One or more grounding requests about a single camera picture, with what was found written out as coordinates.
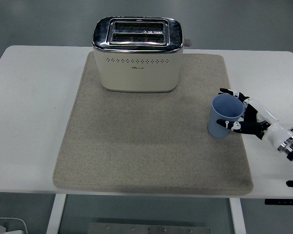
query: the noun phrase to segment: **white robotic hand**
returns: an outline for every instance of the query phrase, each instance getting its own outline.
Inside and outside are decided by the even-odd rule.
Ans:
[[[243,121],[217,120],[221,126],[236,133],[256,135],[259,139],[268,141],[277,151],[285,152],[287,158],[293,161],[293,128],[287,130],[258,101],[246,97],[240,92],[221,88],[220,95],[233,95],[243,102],[245,111]]]

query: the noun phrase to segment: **toaster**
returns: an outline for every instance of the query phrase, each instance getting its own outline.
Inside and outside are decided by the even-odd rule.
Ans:
[[[158,93],[177,86],[184,36],[174,19],[104,18],[92,46],[101,84],[110,91]]]

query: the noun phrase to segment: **gray floor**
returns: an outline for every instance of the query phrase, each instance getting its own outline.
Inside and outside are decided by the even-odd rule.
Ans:
[[[108,16],[175,18],[192,40],[192,49],[293,52],[293,0],[0,0],[0,57],[11,45],[91,46],[96,22]],[[264,211],[261,204],[253,205]],[[24,206],[31,209],[20,215],[34,215],[36,204]],[[292,208],[283,209],[293,216]],[[274,216],[275,211],[263,214]],[[247,226],[252,215],[246,215]],[[259,230],[266,224],[250,225]],[[284,228],[288,223],[281,219],[275,225]]]
[[[293,206],[265,205],[264,199],[241,199],[247,234],[293,234]]]
[[[227,198],[68,195],[59,234],[87,233],[89,223],[209,228],[234,234]]]
[[[54,197],[54,194],[0,193],[0,217],[20,218],[30,234],[45,234]],[[26,233],[19,220],[0,219],[0,225],[7,232],[22,230]]]

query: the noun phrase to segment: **power strip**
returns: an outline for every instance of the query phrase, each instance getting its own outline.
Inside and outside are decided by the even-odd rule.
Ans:
[[[23,231],[17,230],[17,231],[11,231],[11,232],[5,232],[6,228],[3,226],[0,226],[0,234],[24,234]]]

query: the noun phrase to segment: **toaster vent hole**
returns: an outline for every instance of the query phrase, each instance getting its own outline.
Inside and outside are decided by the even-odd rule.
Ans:
[[[126,63],[147,63],[147,64],[149,64],[149,63],[151,63],[151,64],[153,64],[153,63],[168,63],[169,62],[169,60],[168,59],[166,59],[166,60],[164,60],[164,59],[156,59],[156,60],[154,60],[154,59],[141,59],[141,60],[139,60],[139,59],[136,59],[136,60],[134,60],[134,59],[124,59],[124,58],[106,58],[106,61],[107,62],[117,62],[117,63],[124,63],[124,62],[126,62]]]

